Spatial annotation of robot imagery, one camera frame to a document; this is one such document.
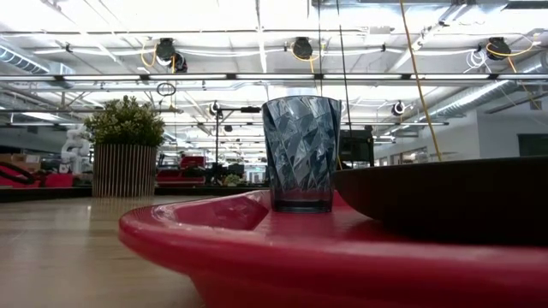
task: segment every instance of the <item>black bowl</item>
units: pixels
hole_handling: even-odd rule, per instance
[[[343,170],[342,198],[423,240],[548,245],[548,157]]]

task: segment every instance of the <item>wall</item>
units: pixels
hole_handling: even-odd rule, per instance
[[[449,126],[434,127],[439,150],[444,160],[464,160],[480,158],[480,140],[476,111],[472,110],[463,118],[449,119]],[[405,151],[426,147],[430,161],[436,160],[436,150],[430,129],[420,130],[419,138],[399,138],[394,145],[375,146],[375,159],[390,157]]]
[[[512,98],[522,98],[516,93]],[[479,151],[481,158],[519,157],[518,133],[548,133],[548,102],[542,102],[543,110],[531,110],[529,103],[487,115],[478,110]]]
[[[67,132],[52,127],[37,127],[38,133],[29,133],[26,127],[0,128],[0,145],[35,151],[61,153]]]

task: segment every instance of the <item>red tray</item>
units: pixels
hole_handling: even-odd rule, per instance
[[[208,308],[548,306],[548,249],[409,240],[338,195],[326,214],[272,212],[268,191],[141,208],[120,240]]]

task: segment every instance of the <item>wooden table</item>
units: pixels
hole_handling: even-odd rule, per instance
[[[117,238],[124,212],[203,196],[0,204],[0,307],[203,307],[186,276]]]

